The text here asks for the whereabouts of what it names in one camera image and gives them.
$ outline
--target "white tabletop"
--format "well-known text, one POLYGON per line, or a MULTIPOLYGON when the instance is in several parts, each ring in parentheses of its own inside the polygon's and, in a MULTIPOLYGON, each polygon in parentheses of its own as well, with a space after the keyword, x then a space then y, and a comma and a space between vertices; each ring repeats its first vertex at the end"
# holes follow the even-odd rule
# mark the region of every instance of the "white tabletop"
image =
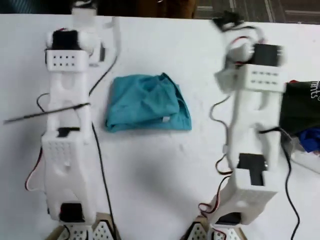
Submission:
MULTIPOLYGON (((35 100, 49 88, 44 62, 45 34, 71 26, 66 15, 0 15, 0 116, 38 112, 35 100)), ((100 17, 101 25, 110 17, 100 17)), ((318 81, 320 26, 257 23, 268 43, 286 52, 288 79, 318 81)), ((116 224, 124 240, 177 240, 210 201, 222 177, 224 129, 209 119, 210 106, 225 96, 214 73, 223 66, 226 38, 208 20, 121 18, 122 53, 91 97, 116 224), (102 128, 112 79, 131 74, 167 73, 180 85, 192 117, 192 131, 102 128)), ((113 59, 112 32, 101 29, 107 60, 90 70, 90 84, 113 59)), ((229 41, 234 36, 227 36, 229 41)), ((215 112, 230 122, 232 101, 215 112)), ((47 215, 45 195, 26 192, 24 181, 38 156, 45 117, 0 125, 0 235, 7 239, 44 239, 57 225, 47 215)), ((279 160, 279 192, 244 232, 249 240, 289 239, 296 224, 285 192, 287 164, 279 160)), ((108 212, 102 182, 97 182, 101 212, 108 212)), ((289 191, 301 216, 297 240, 313 239, 320 223, 320 178, 293 164, 289 191)))

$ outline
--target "black wire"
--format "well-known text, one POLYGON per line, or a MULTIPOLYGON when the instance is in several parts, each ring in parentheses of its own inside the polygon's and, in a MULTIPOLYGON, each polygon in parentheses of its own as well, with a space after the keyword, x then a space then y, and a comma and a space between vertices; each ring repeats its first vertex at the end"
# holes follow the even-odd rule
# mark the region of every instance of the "black wire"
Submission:
POLYGON ((45 95, 49 95, 49 93, 48 93, 48 92, 43 93, 43 94, 41 94, 40 96, 38 96, 38 97, 36 98, 36 104, 37 104, 37 106, 41 109, 42 112, 45 112, 45 110, 44 110, 43 107, 40 105, 39 100, 40 100, 41 97, 43 97, 43 96, 45 96, 45 95))
POLYGON ((287 161, 287 163, 288 163, 288 168, 289 168, 288 174, 287 174, 286 179, 285 179, 285 194, 286 194, 286 196, 287 196, 287 198, 288 198, 288 201, 289 201, 289 203, 290 203, 290 205, 291 205, 291 207, 292 207, 292 209, 293 209, 293 211, 294 211, 294 213, 295 213, 295 215, 296 215, 296 218, 297 218, 297 223, 296 223, 296 225, 295 225, 295 227, 294 227, 294 230, 293 230, 293 232, 292 232, 292 235, 291 235, 291 240, 293 240, 294 237, 295 237, 295 234, 296 234, 296 232, 297 232, 297 229, 298 229, 298 227, 299 227, 299 225, 300 225, 300 216, 299 216, 299 213, 298 213, 295 205, 293 204, 293 202, 292 202, 292 200, 291 200, 291 198, 290 198, 289 190, 288 190, 289 177, 290 177, 291 172, 292 172, 292 166, 291 166, 291 162, 290 162, 290 156, 289 156, 289 153, 287 152, 287 150, 285 149, 285 146, 284 146, 283 143, 281 143, 281 147, 282 147, 282 150, 283 150, 283 152, 284 152, 284 156, 285 156, 285 159, 286 159, 286 161, 287 161))
MULTIPOLYGON (((268 129, 268 130, 264 130, 264 131, 259 131, 260 134, 266 134, 266 133, 269 133, 269 132, 272 132, 272 131, 278 131, 278 132, 281 132, 282 134, 288 136, 288 134, 280 127, 274 127, 272 129, 268 129)), ((292 232, 292 235, 291 235, 291 240, 294 240, 294 237, 296 235, 296 232, 298 230, 298 227, 300 225, 300 216, 299 216, 299 213, 295 207, 295 205, 293 204, 292 200, 291 200, 291 197, 289 195, 289 190, 288 190, 288 184, 289 184, 289 178, 291 176, 291 172, 292 172, 292 166, 291 166, 291 162, 290 162, 290 155, 288 153, 288 151, 286 150, 285 146, 283 143, 281 143, 281 148, 283 150, 283 153, 284 153, 284 156, 285 156, 285 159, 288 163, 288 173, 286 175, 286 178, 285 178, 285 194, 286 194, 286 197, 288 198, 288 201, 289 201, 289 204, 290 206, 292 207, 295 215, 296 215, 296 218, 297 218, 297 223, 294 227, 294 230, 292 232)))
POLYGON ((104 77, 110 72, 110 70, 114 67, 114 65, 116 64, 118 60, 118 54, 115 56, 113 63, 110 65, 110 67, 104 72, 104 74, 102 74, 102 76, 98 79, 98 81, 96 81, 96 83, 93 85, 93 87, 90 89, 89 91, 89 97, 92 94, 92 92, 96 89, 96 87, 98 86, 98 84, 102 81, 102 79, 104 79, 104 77))
POLYGON ((92 130, 93 130, 93 134, 94 134, 96 146, 97 146, 97 148, 98 148, 99 159, 100 159, 100 167, 101 167, 101 173, 102 173, 102 179, 103 179, 103 184, 104 184, 104 189, 105 189, 107 201, 108 201, 108 204, 109 204, 110 217, 111 217, 112 227, 113 227, 113 231, 114 231, 114 235, 112 234, 112 236, 113 236, 113 238, 116 240, 116 239, 117 239, 117 229, 116 229, 116 223, 115 223, 115 220, 114 220, 114 214, 113 214, 112 208, 111 208, 111 200, 110 200, 110 195, 109 195, 109 191, 108 191, 108 187, 107 187, 107 182, 106 182, 106 176, 105 176, 105 170, 104 170, 104 163, 103 163, 103 161, 102 161, 102 154, 101 154, 100 143, 99 143, 99 139, 98 139, 98 136, 97 136, 97 132, 96 132, 94 123, 92 122, 91 125, 92 125, 92 130))
POLYGON ((77 110, 77 109, 83 108, 86 105, 90 105, 90 103, 86 102, 86 103, 81 103, 81 104, 78 104, 78 105, 58 108, 58 109, 51 110, 51 111, 43 111, 43 112, 39 112, 39 113, 34 113, 34 114, 29 114, 29 115, 24 115, 24 116, 19 116, 19 117, 14 117, 14 118, 10 118, 10 119, 4 120, 3 124, 10 124, 10 123, 14 123, 14 122, 25 120, 25 119, 31 119, 31 118, 40 117, 40 116, 43 116, 43 115, 59 113, 59 112, 63 112, 63 111, 71 110, 71 109, 77 110))
MULTIPOLYGON (((93 85, 93 87, 90 89, 89 91, 89 97, 91 96, 91 94, 93 93, 93 91, 96 89, 96 87, 98 86, 98 84, 102 81, 102 79, 111 71, 111 69, 114 67, 114 65, 116 64, 117 60, 118 60, 118 54, 116 54, 112 64, 110 65, 110 67, 104 72, 104 74, 102 74, 102 76, 98 79, 98 81, 96 81, 96 83, 93 85)), ((98 148, 98 154, 99 154, 99 160, 100 160, 100 167, 101 167, 101 173, 102 173, 102 179, 103 179, 103 184, 104 184, 104 189, 105 189, 105 193, 106 193, 106 197, 107 197, 107 201, 108 201, 108 205, 109 205, 109 211, 110 211, 110 217, 111 217, 111 221, 112 221, 112 227, 113 227, 113 231, 114 233, 112 234, 113 238, 116 240, 117 239, 117 229, 116 229, 116 222, 114 219, 114 215, 113 215, 113 211, 112 211, 112 207, 111 207, 111 199, 110 199, 110 195, 109 195, 109 190, 108 190, 108 186, 107 186, 107 181, 106 181, 106 176, 105 176, 105 170, 104 170, 104 164, 103 164, 103 160, 102 160, 102 154, 101 154, 101 148, 100 148, 100 143, 99 143, 99 139, 98 139, 98 135, 96 133, 96 129, 95 129, 95 125, 94 122, 91 122, 92 125, 92 130, 93 130, 93 134, 94 134, 94 138, 95 138, 95 142, 96 142, 96 147, 98 148)))
POLYGON ((68 237, 67 237, 66 239, 64 239, 64 240, 68 240, 68 239, 70 238, 70 236, 71 236, 70 230, 69 230, 69 228, 67 227, 67 225, 63 225, 63 226, 65 227, 65 229, 66 229, 67 232, 68 232, 68 237))

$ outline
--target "cable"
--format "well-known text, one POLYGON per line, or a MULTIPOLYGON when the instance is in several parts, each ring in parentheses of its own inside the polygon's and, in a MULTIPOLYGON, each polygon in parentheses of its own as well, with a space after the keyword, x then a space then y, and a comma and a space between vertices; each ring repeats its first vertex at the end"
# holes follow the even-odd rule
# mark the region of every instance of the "cable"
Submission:
POLYGON ((220 184, 219 184, 218 190, 217 190, 217 192, 216 192, 216 199, 215 199, 214 207, 212 207, 212 205, 210 205, 210 204, 208 204, 208 203, 203 203, 203 202, 199 203, 198 208, 199 208, 200 213, 201 213, 202 216, 206 217, 205 214, 213 214, 213 213, 219 208, 219 205, 220 205, 220 191, 221 191, 221 186, 222 186, 223 182, 224 182, 226 179, 228 179, 228 178, 230 178, 230 176, 225 176, 225 177, 222 179, 222 181, 220 182, 220 184), (201 206, 206 206, 207 208, 208 208, 208 207, 209 207, 209 208, 212 208, 212 210, 210 210, 210 211, 203 210, 203 209, 201 209, 201 206))
MULTIPOLYGON (((282 134, 286 135, 287 137, 289 137, 291 139, 291 136, 284 130, 282 129, 281 127, 274 127, 274 128, 271 128, 271 129, 268 129, 268 130, 263 130, 263 131, 259 131, 260 134, 266 134, 266 133, 269 133, 269 132, 272 132, 272 131, 278 131, 278 132, 281 132, 282 134)), ((284 153, 284 156, 285 156, 285 159, 288 163, 288 173, 287 173, 287 176, 285 178, 285 194, 286 194, 286 197, 289 201, 289 204, 290 206, 292 207, 295 215, 296 215, 296 218, 297 218, 297 223, 293 229, 293 232, 292 232, 292 235, 291 235, 291 240, 294 240, 295 238, 295 235, 296 235, 296 232, 298 230, 298 227, 300 225, 300 216, 299 216, 299 213, 295 207, 295 205, 293 204, 292 200, 291 200, 291 197, 289 195, 289 189, 288 189, 288 185, 289 185, 289 178, 291 176, 291 173, 292 173, 292 166, 291 166, 291 162, 290 162, 290 154, 288 153, 288 151, 286 150, 283 142, 281 142, 281 148, 283 150, 283 153, 284 153)))
POLYGON ((223 33, 229 32, 229 31, 240 31, 240 30, 244 30, 244 29, 250 29, 250 30, 255 30, 256 35, 258 37, 258 43, 262 44, 265 42, 265 37, 264 37, 264 32, 262 31, 261 28, 257 27, 257 26, 241 26, 241 27, 229 27, 226 29, 222 29, 223 33))
MULTIPOLYGON (((102 76, 98 79, 98 81, 96 81, 96 83, 90 89, 89 97, 91 96, 93 91, 96 89, 98 84, 103 80, 103 78, 112 70, 114 65, 117 63, 119 55, 121 53, 121 35, 120 35, 119 26, 118 26, 118 23, 117 23, 117 18, 113 16, 111 22, 113 23, 112 24, 112 26, 113 26, 113 28, 112 28, 113 29, 113 38, 114 38, 114 45, 115 45, 115 49, 116 49, 115 57, 114 57, 114 60, 113 60, 112 64, 110 65, 110 67, 104 72, 104 74, 102 74, 102 76)), ((97 133, 96 133, 94 122, 91 122, 91 125, 92 125, 94 138, 95 138, 95 141, 96 141, 96 146, 97 146, 97 149, 98 149, 104 189, 105 189, 107 201, 108 201, 108 204, 109 204, 110 217, 111 217, 112 227, 113 227, 113 231, 114 231, 114 237, 113 238, 116 240, 117 239, 117 229, 116 229, 116 223, 115 223, 115 219, 114 219, 114 215, 113 215, 113 211, 112 211, 112 207, 111 207, 111 199, 110 199, 110 195, 109 195, 109 191, 108 191, 108 187, 107 187, 107 181, 106 181, 106 176, 105 176, 105 171, 104 171, 104 165, 103 165, 103 160, 102 160, 100 143, 99 143, 99 139, 98 139, 98 136, 97 136, 97 133)))
POLYGON ((45 110, 44 110, 43 107, 40 105, 39 100, 40 100, 40 98, 42 98, 42 97, 45 96, 45 95, 49 95, 49 93, 48 93, 48 92, 43 93, 43 94, 41 94, 40 96, 38 96, 38 97, 36 98, 36 105, 41 109, 42 112, 45 112, 45 110))
POLYGON ((10 123, 14 123, 14 122, 25 120, 25 119, 31 119, 31 118, 40 117, 43 115, 55 114, 55 113, 59 113, 59 112, 63 112, 63 111, 71 110, 71 109, 77 110, 77 109, 83 108, 84 106, 87 106, 87 105, 90 105, 90 102, 81 103, 78 105, 73 105, 73 106, 68 106, 68 107, 63 107, 63 108, 58 108, 58 109, 51 110, 51 111, 43 111, 43 112, 39 112, 39 113, 14 117, 14 118, 4 120, 3 124, 10 124, 10 123))
POLYGON ((289 203, 290 203, 290 205, 291 205, 291 207, 292 207, 292 209, 293 209, 293 211, 294 211, 294 213, 295 213, 295 215, 296 215, 296 218, 297 218, 297 223, 296 223, 296 225, 295 225, 295 227, 294 227, 294 229, 293 229, 292 235, 291 235, 291 240, 293 240, 294 237, 295 237, 295 235, 296 235, 296 232, 297 232, 297 230, 298 230, 298 227, 299 227, 299 225, 300 225, 300 216, 299 216, 299 213, 298 213, 295 205, 293 204, 293 202, 292 202, 292 200, 291 200, 291 197, 290 197, 290 195, 289 195, 289 190, 288 190, 289 178, 290 178, 291 172, 292 172, 292 166, 291 166, 291 162, 290 162, 290 156, 289 156, 287 150, 285 149, 285 146, 284 146, 283 143, 281 143, 281 148, 282 148, 282 150, 283 150, 283 152, 284 152, 286 161, 287 161, 287 163, 288 163, 288 168, 289 168, 288 174, 287 174, 287 176, 286 176, 286 178, 285 178, 285 194, 286 194, 286 197, 288 198, 288 201, 289 201, 289 203))
POLYGON ((42 147, 40 148, 40 152, 39 152, 39 156, 38 156, 38 159, 32 169, 32 171, 29 173, 28 177, 26 178, 25 182, 24 182, 24 188, 25 190, 29 191, 29 192, 32 192, 32 191, 36 191, 36 190, 39 190, 38 188, 33 188, 33 189, 30 189, 29 188, 29 179, 31 178, 31 176, 34 174, 36 168, 38 167, 39 163, 40 163, 40 160, 42 158, 42 154, 43 154, 43 149, 42 147))
POLYGON ((225 232, 220 231, 220 230, 214 228, 213 226, 211 226, 211 228, 212 228, 215 232, 222 234, 222 235, 223 235, 223 240, 227 240, 227 234, 226 234, 225 232))
POLYGON ((111 217, 112 227, 113 227, 113 231, 114 231, 114 235, 112 235, 112 236, 116 240, 117 239, 117 229, 116 229, 116 223, 115 223, 115 220, 114 220, 114 215, 113 215, 113 212, 112 212, 111 200, 110 200, 110 195, 109 195, 107 182, 106 182, 106 176, 105 176, 105 170, 104 170, 104 163, 102 161, 102 153, 101 153, 100 143, 99 143, 99 139, 98 139, 98 136, 97 136, 97 133, 96 133, 96 129, 95 129, 94 123, 92 122, 91 125, 92 125, 92 131, 93 131, 93 134, 94 134, 96 146, 98 148, 102 179, 103 179, 103 184, 104 184, 104 189, 105 189, 107 201, 108 201, 108 204, 109 204, 110 217, 111 217))
MULTIPOLYGON (((43 109, 43 107, 40 105, 39 103, 39 100, 42 96, 45 96, 45 95, 48 95, 49 93, 46 92, 46 93, 43 93, 41 94, 40 96, 38 96, 36 98, 36 105, 41 109, 42 112, 45 112, 45 110, 43 109)), ((43 149, 42 149, 42 146, 40 147, 40 152, 39 152, 39 155, 38 155, 38 159, 33 167, 33 169, 31 170, 31 172, 28 174, 27 178, 25 179, 25 182, 24 182, 24 188, 25 190, 29 191, 29 192, 32 192, 32 191, 37 191, 39 190, 38 188, 33 188, 33 189, 30 189, 29 188, 29 179, 31 178, 31 176, 34 174, 36 168, 38 167, 40 161, 41 161, 41 158, 42 158, 42 155, 43 155, 43 149)))
POLYGON ((111 69, 114 67, 114 65, 117 63, 118 58, 121 53, 121 33, 119 30, 119 25, 117 23, 117 18, 115 16, 112 17, 111 23, 112 23, 112 29, 113 29, 113 40, 114 40, 114 46, 115 46, 115 56, 113 59, 112 64, 110 67, 102 74, 102 76, 98 79, 98 81, 95 82, 93 87, 89 91, 89 96, 92 94, 92 92, 96 89, 98 84, 104 79, 104 77, 111 71, 111 69))
POLYGON ((70 236, 71 236, 71 233, 70 233, 70 230, 69 230, 69 228, 67 227, 67 225, 63 225, 64 226, 64 228, 67 230, 67 232, 68 232, 68 236, 65 238, 65 239, 63 239, 63 240, 68 240, 69 238, 70 238, 70 236))
POLYGON ((220 175, 230 175, 233 173, 233 171, 220 171, 219 170, 219 163, 226 157, 226 154, 224 154, 216 163, 215 163, 215 169, 220 175))
MULTIPOLYGON (((215 117, 214 117, 214 109, 215 109, 215 107, 216 106, 218 106, 218 105, 220 105, 220 104, 223 104, 224 102, 226 102, 229 98, 231 97, 231 94, 229 94, 225 99, 223 99, 222 101, 219 101, 219 102, 217 102, 217 103, 215 103, 214 105, 212 105, 211 106, 211 108, 210 108, 210 113, 209 113, 209 117, 210 117, 210 119, 212 120, 212 121, 215 121, 215 122, 218 122, 218 123, 220 123, 220 124, 222 124, 223 126, 224 126, 224 129, 225 129, 225 146, 228 146, 229 145, 229 127, 228 127, 228 125, 224 122, 224 121, 222 121, 222 120, 220 120, 220 119, 216 119, 215 117)), ((233 173, 233 171, 232 170, 230 170, 230 171, 220 171, 219 170, 219 168, 218 168, 218 165, 219 165, 219 163, 225 158, 225 157, 227 157, 227 155, 226 154, 224 154, 216 163, 215 163, 215 169, 217 170, 217 172, 219 173, 219 174, 221 174, 221 175, 229 175, 229 174, 232 174, 233 173)))

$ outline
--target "red wire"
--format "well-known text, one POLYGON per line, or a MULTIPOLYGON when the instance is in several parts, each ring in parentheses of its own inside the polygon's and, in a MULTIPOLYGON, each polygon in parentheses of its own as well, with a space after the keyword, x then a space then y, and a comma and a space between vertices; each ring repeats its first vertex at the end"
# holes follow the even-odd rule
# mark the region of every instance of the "red wire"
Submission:
POLYGON ((216 161, 216 163, 215 163, 215 169, 216 169, 216 171, 217 171, 220 175, 230 175, 230 174, 233 173, 232 170, 230 170, 230 171, 220 171, 220 170, 219 170, 218 165, 219 165, 219 163, 220 163, 225 157, 226 157, 226 154, 224 154, 224 155, 222 156, 222 158, 220 158, 220 159, 219 159, 218 161, 216 161))
POLYGON ((223 235, 223 240, 226 240, 227 239, 227 234, 225 234, 223 231, 220 231, 218 229, 215 229, 214 227, 212 227, 212 229, 215 231, 215 232, 218 232, 220 234, 223 235))
POLYGON ((40 163, 40 160, 42 158, 42 153, 43 153, 43 150, 42 150, 42 147, 40 148, 40 152, 39 152, 39 156, 38 156, 38 160, 36 161, 35 163, 35 166, 33 167, 32 171, 29 173, 28 177, 26 178, 25 182, 24 182, 24 188, 25 190, 29 191, 28 189, 28 186, 27 186, 27 183, 29 181, 29 178, 31 176, 31 174, 36 170, 36 168, 38 167, 39 163, 40 163))
POLYGON ((218 208, 218 206, 219 206, 218 204, 219 204, 219 199, 220 199, 220 191, 221 191, 222 183, 223 183, 226 179, 228 179, 228 178, 230 178, 230 176, 225 176, 225 177, 222 179, 222 181, 220 182, 219 187, 218 187, 218 190, 217 190, 217 192, 216 192, 216 199, 215 199, 214 208, 213 208, 211 211, 202 210, 202 209, 200 208, 200 206, 206 206, 206 207, 212 208, 212 206, 211 206, 210 204, 208 204, 208 203, 203 203, 203 202, 199 203, 198 208, 199 208, 199 210, 200 210, 200 213, 201 213, 203 216, 205 216, 204 214, 212 214, 212 213, 214 213, 214 212, 217 210, 217 208, 218 208))

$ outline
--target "blue cloth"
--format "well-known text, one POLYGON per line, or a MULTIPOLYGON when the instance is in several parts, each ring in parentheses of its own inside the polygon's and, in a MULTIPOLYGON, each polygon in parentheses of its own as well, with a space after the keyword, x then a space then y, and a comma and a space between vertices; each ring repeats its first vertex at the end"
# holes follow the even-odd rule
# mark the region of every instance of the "blue cloth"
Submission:
POLYGON ((320 128, 308 128, 298 135, 300 144, 308 153, 320 151, 320 128))
POLYGON ((179 86, 165 73, 114 79, 105 121, 109 132, 128 129, 191 130, 179 86))

